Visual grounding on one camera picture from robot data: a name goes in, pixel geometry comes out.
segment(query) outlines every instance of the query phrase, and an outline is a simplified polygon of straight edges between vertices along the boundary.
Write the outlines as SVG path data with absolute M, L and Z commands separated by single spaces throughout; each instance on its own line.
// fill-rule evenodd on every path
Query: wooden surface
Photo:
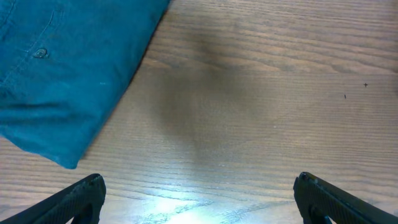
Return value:
M 76 170 L 0 139 L 0 220 L 94 172 L 100 223 L 302 223 L 304 170 L 398 215 L 397 15 L 396 0 L 175 0 Z

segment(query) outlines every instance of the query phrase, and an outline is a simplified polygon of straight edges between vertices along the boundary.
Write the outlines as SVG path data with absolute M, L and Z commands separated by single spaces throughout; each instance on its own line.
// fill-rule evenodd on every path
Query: folded garment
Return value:
M 1 0 L 0 135 L 74 169 L 169 0 Z

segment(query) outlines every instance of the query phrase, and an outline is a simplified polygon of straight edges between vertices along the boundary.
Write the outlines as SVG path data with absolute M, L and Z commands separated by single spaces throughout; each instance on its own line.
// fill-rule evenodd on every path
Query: teal fabric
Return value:
M 74 169 L 125 92 L 168 3 L 1 0 L 0 135 Z

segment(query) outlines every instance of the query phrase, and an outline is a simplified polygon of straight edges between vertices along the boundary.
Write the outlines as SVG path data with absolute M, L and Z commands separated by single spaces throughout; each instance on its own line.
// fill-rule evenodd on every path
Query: blue shirt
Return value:
M 74 169 L 126 90 L 168 3 L 1 0 L 0 135 Z

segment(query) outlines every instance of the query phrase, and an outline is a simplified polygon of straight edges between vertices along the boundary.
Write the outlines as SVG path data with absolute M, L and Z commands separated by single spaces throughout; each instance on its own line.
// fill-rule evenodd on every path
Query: denim shirt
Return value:
M 74 169 L 126 90 L 168 3 L 1 0 L 0 135 Z

